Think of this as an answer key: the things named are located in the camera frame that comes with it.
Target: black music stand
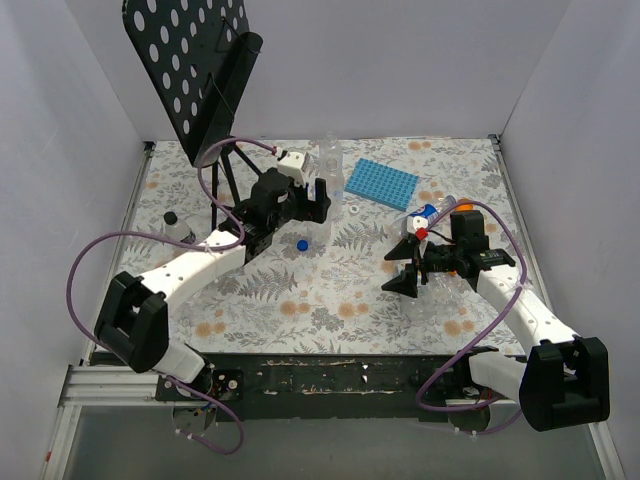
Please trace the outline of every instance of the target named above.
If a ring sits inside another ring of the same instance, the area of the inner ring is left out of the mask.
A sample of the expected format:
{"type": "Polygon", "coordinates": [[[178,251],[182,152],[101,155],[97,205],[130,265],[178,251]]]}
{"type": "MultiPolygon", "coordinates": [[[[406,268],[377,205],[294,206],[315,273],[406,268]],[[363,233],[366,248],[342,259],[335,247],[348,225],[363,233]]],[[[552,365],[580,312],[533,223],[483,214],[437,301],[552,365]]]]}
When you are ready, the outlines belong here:
{"type": "MultiPolygon", "coordinates": [[[[189,161],[196,166],[231,126],[262,38],[249,31],[242,0],[125,0],[124,27],[162,100],[189,161]]],[[[235,204],[240,202],[229,161],[235,152],[260,169],[235,144],[204,159],[218,193],[218,155],[235,204]]],[[[216,228],[212,205],[212,229],[216,228]]]]}

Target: red cap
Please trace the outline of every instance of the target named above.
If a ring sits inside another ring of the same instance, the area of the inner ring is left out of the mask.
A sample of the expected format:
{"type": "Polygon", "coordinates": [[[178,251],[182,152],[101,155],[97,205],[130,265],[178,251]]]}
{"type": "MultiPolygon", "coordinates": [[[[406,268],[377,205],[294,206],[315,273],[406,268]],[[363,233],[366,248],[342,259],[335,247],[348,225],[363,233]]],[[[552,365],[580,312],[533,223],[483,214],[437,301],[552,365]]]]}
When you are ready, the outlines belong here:
{"type": "Polygon", "coordinates": [[[427,232],[426,228],[419,228],[418,230],[416,230],[416,237],[418,237],[418,240],[420,241],[427,238],[427,235],[429,235],[429,233],[427,232]]]}

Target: plastic bottle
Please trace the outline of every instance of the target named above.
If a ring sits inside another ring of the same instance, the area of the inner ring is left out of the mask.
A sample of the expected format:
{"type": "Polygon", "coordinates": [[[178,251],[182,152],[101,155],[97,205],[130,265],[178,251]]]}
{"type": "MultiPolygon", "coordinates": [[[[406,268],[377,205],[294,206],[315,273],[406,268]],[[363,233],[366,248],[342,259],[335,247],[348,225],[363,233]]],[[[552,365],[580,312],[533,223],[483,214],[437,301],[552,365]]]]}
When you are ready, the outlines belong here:
{"type": "Polygon", "coordinates": [[[319,142],[318,178],[327,182],[327,196],[331,200],[331,206],[327,212],[324,223],[308,222],[304,240],[309,246],[326,245],[331,238],[332,223],[338,219],[342,209],[342,197],[344,196],[344,173],[342,171],[342,145],[333,132],[328,132],[319,142]]]}
{"type": "Polygon", "coordinates": [[[415,212],[410,213],[407,216],[402,216],[395,220],[391,224],[391,235],[396,241],[399,237],[402,237],[407,233],[407,221],[413,217],[423,217],[427,219],[427,225],[433,224],[436,218],[440,216],[440,212],[446,210],[451,205],[456,203],[456,199],[453,195],[447,195],[443,198],[436,199],[433,203],[427,203],[422,208],[419,208],[415,212]]]}
{"type": "Polygon", "coordinates": [[[191,245],[196,241],[196,235],[184,220],[178,218],[175,212],[164,214],[164,234],[172,240],[191,245]]]}
{"type": "Polygon", "coordinates": [[[328,132],[320,142],[320,178],[327,182],[327,195],[331,199],[328,219],[335,220],[342,209],[344,173],[342,171],[342,145],[333,132],[328,132]]]}
{"type": "MultiPolygon", "coordinates": [[[[403,267],[398,266],[397,273],[403,267]]],[[[418,276],[418,298],[400,295],[400,309],[412,320],[428,320],[437,315],[446,319],[455,315],[464,302],[463,293],[470,289],[465,280],[448,273],[429,273],[429,282],[420,284],[418,276]]]]}

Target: gray leaf pattern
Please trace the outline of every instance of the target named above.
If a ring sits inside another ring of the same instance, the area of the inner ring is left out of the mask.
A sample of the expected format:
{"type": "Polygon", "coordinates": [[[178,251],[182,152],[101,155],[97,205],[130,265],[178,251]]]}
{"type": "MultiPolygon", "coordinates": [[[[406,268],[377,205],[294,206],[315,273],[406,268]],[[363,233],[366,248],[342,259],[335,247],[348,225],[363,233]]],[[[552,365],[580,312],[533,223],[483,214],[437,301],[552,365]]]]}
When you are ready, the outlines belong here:
{"type": "Polygon", "coordinates": [[[382,226],[368,225],[362,222],[360,225],[350,223],[341,229],[338,236],[333,240],[334,247],[348,248],[350,250],[360,250],[365,248],[371,252],[376,242],[382,242],[389,238],[382,226]]]}
{"type": "Polygon", "coordinates": [[[337,332],[344,327],[344,320],[337,315],[331,315],[326,308],[318,308],[311,314],[311,324],[318,330],[326,328],[328,332],[337,332]]]}
{"type": "MultiPolygon", "coordinates": [[[[274,143],[310,151],[311,175],[317,174],[316,143],[274,143]]],[[[273,157],[257,147],[243,149],[263,171],[274,165],[273,157]]],[[[347,179],[361,157],[404,170],[420,178],[410,211],[443,194],[477,199],[498,211],[523,244],[501,166],[488,140],[345,140],[343,151],[347,179]]],[[[246,198],[256,176],[235,155],[231,163],[240,195],[246,198]]],[[[209,203],[178,142],[158,142],[145,182],[132,229],[158,232],[162,215],[172,209],[187,221],[199,240],[208,236],[209,203]]],[[[227,205],[233,203],[224,176],[218,197],[227,205]]],[[[170,334],[203,352],[458,351],[495,318],[496,312],[466,282],[448,276],[442,280],[447,288],[430,292],[432,306],[436,307],[425,314],[409,311],[398,295],[380,291],[380,285],[395,270],[395,264],[383,261],[383,257],[395,243],[389,226],[401,215],[345,193],[326,245],[312,242],[307,251],[298,251],[296,244],[305,235],[306,224],[289,222],[274,234],[273,244],[258,258],[221,276],[178,308],[170,319],[170,334]]],[[[223,220],[224,216],[219,213],[218,218],[223,220]]],[[[444,227],[443,233],[448,233],[447,229],[444,227]]],[[[487,232],[494,247],[513,253],[506,235],[489,217],[487,232]]],[[[119,269],[138,275],[180,253],[180,249],[159,243],[129,239],[119,269]]],[[[538,288],[535,278],[532,288],[538,288]]],[[[505,325],[494,330],[484,344],[495,345],[503,352],[521,352],[505,325]]]]}
{"type": "Polygon", "coordinates": [[[246,282],[240,287],[240,295],[259,300],[264,298],[267,302],[271,297],[277,300],[285,291],[291,291],[293,287],[298,285],[293,273],[289,274],[287,270],[280,272],[275,268],[270,268],[269,272],[258,270],[257,273],[247,278],[246,282]]]}

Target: orange cap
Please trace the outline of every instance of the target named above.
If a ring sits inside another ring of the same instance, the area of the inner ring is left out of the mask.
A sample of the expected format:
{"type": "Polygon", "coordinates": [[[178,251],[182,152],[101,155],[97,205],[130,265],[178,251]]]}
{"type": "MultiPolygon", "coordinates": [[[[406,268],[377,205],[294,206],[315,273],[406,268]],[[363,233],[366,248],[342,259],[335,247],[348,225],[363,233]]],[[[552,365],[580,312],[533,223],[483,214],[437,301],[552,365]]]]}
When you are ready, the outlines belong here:
{"type": "MultiPolygon", "coordinates": [[[[469,199],[468,198],[461,198],[458,201],[459,202],[464,202],[465,200],[469,200],[469,199]]],[[[470,203],[467,203],[465,205],[460,205],[459,207],[456,207],[456,212],[468,212],[469,210],[473,210],[473,205],[471,205],[470,203]]]]}

